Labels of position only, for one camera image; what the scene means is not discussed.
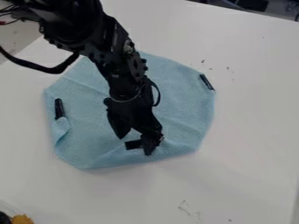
light blue towel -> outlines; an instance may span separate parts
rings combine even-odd
[[[143,150],[126,150],[125,142],[140,139],[131,130],[117,138],[107,119],[103,100],[108,84],[87,58],[45,91],[45,102],[57,155],[79,169],[131,165],[196,151],[213,116],[215,92],[201,73],[175,61],[142,53],[148,77],[160,88],[162,100],[154,108],[165,139],[152,156]],[[63,101],[66,117],[55,120],[55,99]]]

cable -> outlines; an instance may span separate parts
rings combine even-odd
[[[295,17],[295,21],[298,22],[298,18],[299,18],[299,13],[296,15]]]
[[[5,11],[5,10],[8,10],[9,8],[13,8],[13,7],[15,7],[15,6],[16,6],[15,4],[11,4],[11,5],[9,5],[9,6],[5,7],[5,8],[2,8],[2,9],[0,10],[0,12],[3,12],[3,11]]]
[[[0,15],[0,17],[8,16],[8,15],[11,15],[11,14],[12,14],[12,12],[10,12],[10,13],[4,13],[4,14]]]
[[[15,20],[7,22],[7,23],[6,22],[1,23],[1,21],[0,21],[0,25],[11,25],[13,23],[16,23],[18,20],[20,20],[20,18],[17,18]]]
[[[68,66],[70,66],[76,59],[79,58],[79,53],[74,52],[70,57],[68,57],[65,61],[60,63],[59,65],[55,67],[46,67],[46,66],[41,66],[38,64],[35,64],[33,62],[30,62],[28,60],[24,59],[18,59],[8,52],[6,52],[1,46],[0,46],[0,53],[7,59],[10,60],[11,62],[21,66],[21,67],[28,67],[34,70],[38,70],[40,72],[44,72],[47,74],[61,74],[66,70]]]

black tag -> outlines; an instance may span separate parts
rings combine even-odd
[[[63,108],[63,103],[60,98],[55,100],[55,120],[60,119],[60,117],[66,116],[65,109]]]
[[[200,79],[206,84],[206,86],[210,89],[210,90],[214,90],[215,89],[212,87],[210,81],[208,79],[206,79],[204,74],[199,75]]]

folded cloth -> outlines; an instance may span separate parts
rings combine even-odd
[[[205,76],[175,61],[141,53],[148,61],[148,77],[160,88],[162,100],[154,114],[165,139],[153,154],[126,150],[125,142],[140,139],[131,130],[117,138],[107,119],[108,84],[96,66],[81,59],[67,74],[45,90],[45,102],[57,155],[78,169],[140,164],[194,152],[213,116],[215,91]],[[55,119],[55,99],[66,116]]]

white surface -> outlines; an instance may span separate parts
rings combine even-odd
[[[0,9],[10,5],[0,0]],[[11,16],[0,17],[0,21],[12,21]],[[16,54],[28,46],[31,42],[40,36],[38,24],[26,21],[18,21],[14,24],[0,26],[0,45],[9,53]],[[0,64],[4,63],[6,58],[0,55]]]
[[[59,76],[6,62],[0,198],[43,224],[290,223],[299,159],[299,24],[186,1],[102,2],[139,49],[206,73],[217,100],[200,151],[78,171],[50,144],[42,91]],[[40,38],[18,56],[52,66],[66,52]]]

